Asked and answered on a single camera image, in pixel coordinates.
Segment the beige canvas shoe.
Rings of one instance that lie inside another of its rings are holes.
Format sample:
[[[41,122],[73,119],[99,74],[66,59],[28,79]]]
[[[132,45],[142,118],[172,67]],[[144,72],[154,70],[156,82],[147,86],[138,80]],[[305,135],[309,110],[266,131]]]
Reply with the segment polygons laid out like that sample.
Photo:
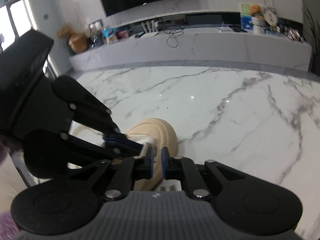
[[[73,122],[71,125],[70,134],[101,146],[103,134],[95,129]],[[133,126],[126,133],[129,134],[146,134],[157,140],[157,145],[153,146],[154,152],[154,167],[153,178],[150,180],[142,179],[135,182],[135,191],[153,191],[163,181],[161,149],[167,147],[169,154],[174,157],[178,152],[178,140],[173,127],[165,120],[159,118],[148,118]]]

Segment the white shoelace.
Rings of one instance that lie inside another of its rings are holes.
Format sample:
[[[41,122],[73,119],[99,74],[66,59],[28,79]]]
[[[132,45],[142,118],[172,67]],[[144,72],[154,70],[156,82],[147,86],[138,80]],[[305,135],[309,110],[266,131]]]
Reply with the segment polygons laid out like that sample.
[[[148,144],[152,147],[157,145],[157,140],[146,134],[131,134],[131,135],[128,134],[127,138],[131,141],[137,142],[142,145]]]

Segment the brown round vase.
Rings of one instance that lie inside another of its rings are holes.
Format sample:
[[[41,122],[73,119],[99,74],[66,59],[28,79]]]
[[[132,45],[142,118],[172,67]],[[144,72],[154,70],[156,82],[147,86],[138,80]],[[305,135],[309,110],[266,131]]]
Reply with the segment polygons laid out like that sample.
[[[83,53],[88,47],[87,36],[84,33],[72,35],[68,43],[72,51],[74,51],[76,54]]]

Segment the snack bags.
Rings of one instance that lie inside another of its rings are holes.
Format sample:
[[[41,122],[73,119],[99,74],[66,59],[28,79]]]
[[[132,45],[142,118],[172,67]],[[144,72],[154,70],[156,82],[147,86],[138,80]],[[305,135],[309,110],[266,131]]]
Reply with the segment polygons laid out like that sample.
[[[130,31],[119,31],[116,28],[104,28],[96,32],[93,37],[92,47],[100,47],[104,44],[111,45],[130,37]]]

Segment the white wifi router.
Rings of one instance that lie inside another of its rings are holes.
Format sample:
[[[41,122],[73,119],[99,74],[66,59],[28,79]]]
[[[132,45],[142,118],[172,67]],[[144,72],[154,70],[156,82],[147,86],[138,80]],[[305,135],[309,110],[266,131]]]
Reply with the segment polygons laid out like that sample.
[[[159,33],[158,25],[154,20],[142,22],[141,26],[144,32],[142,37],[154,37]]]

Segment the purple fluffy garment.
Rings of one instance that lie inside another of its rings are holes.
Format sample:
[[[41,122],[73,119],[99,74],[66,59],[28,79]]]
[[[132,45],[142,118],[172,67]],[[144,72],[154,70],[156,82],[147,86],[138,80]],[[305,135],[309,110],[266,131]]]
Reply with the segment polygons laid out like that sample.
[[[20,188],[19,175],[8,158],[8,153],[8,148],[1,142],[1,239],[13,239],[18,233],[9,210]]]

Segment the teddy bear plush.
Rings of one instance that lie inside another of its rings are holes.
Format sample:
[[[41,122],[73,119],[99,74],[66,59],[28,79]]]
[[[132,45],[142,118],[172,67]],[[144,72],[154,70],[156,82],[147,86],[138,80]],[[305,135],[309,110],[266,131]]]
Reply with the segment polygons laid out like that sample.
[[[249,14],[252,17],[256,17],[258,15],[262,15],[260,5],[258,5],[258,4],[250,4],[249,5]]]

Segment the cow pattern toys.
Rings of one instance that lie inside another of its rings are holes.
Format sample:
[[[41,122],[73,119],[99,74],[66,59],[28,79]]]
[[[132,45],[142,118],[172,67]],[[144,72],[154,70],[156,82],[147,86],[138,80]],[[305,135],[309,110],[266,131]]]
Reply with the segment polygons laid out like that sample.
[[[291,41],[298,41],[303,43],[304,37],[302,35],[300,35],[299,31],[296,29],[292,29],[292,28],[284,28],[284,34],[291,40]]]

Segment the potted green plant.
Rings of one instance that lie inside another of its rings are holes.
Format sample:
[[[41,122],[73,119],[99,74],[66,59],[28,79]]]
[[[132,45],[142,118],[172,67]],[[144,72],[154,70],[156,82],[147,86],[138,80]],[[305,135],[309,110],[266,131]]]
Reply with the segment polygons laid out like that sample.
[[[319,21],[313,18],[312,13],[308,7],[306,7],[306,10],[304,11],[304,15],[309,22],[309,36],[311,38],[312,45],[312,60],[310,72],[319,76]]]

